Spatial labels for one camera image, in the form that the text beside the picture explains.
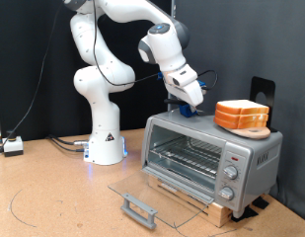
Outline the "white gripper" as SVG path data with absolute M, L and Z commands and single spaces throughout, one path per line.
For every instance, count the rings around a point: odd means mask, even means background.
M 197 114 L 196 106 L 203 102 L 203 95 L 196 72 L 185 64 L 181 68 L 164 73 L 165 87 L 168 92 L 190 104 L 192 114 Z

